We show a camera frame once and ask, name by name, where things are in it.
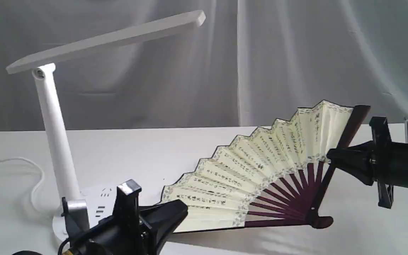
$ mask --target lamp base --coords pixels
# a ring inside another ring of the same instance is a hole
[[[86,200],[87,215],[89,217],[89,227],[94,227],[98,222],[113,213],[116,199],[115,186],[95,186],[85,188],[81,191],[81,196]],[[56,242],[59,245],[68,237],[64,217],[61,216],[63,210],[60,206],[53,216],[52,227],[55,233]]]

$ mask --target table surface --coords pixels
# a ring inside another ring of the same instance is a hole
[[[254,127],[197,129],[137,129],[69,131],[81,187],[137,181],[141,205],[160,199],[163,185],[172,184],[194,169],[199,158],[212,155],[237,134]],[[404,142],[402,124],[390,125],[392,138]],[[352,145],[371,140],[362,125]],[[46,171],[37,205],[53,212],[59,206],[45,132],[0,132],[0,158],[25,157]],[[38,180],[35,169],[23,162],[0,164],[0,255],[19,250],[56,254],[51,220],[32,211],[29,192]],[[175,234],[162,255],[188,254],[408,254],[408,189],[395,189],[391,210],[377,207],[376,186],[367,187],[337,170],[319,214],[333,216],[327,229],[310,226],[234,229]]]

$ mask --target white curtain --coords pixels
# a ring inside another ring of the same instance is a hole
[[[43,129],[13,61],[199,9],[195,31],[57,64],[67,129],[269,125],[320,100],[408,114],[408,0],[0,0],[0,130]]]

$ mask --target folding fan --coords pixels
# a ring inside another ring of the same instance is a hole
[[[343,107],[322,101],[298,108],[290,121],[256,128],[218,146],[196,170],[165,186],[160,203],[180,199],[188,216],[175,232],[244,227],[311,225],[326,228],[318,215],[335,168],[328,150],[347,147],[369,106]]]

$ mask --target white desk lamp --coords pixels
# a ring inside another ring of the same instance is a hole
[[[115,188],[91,187],[80,192],[53,79],[55,63],[185,32],[201,26],[204,20],[205,14],[202,10],[182,13],[37,52],[15,61],[6,68],[9,74],[32,69],[58,193],[60,198],[65,197],[67,201],[85,203],[90,227],[95,226],[100,219],[111,215],[115,201]],[[62,210],[58,210],[52,221],[58,242],[62,242],[67,237],[61,212]]]

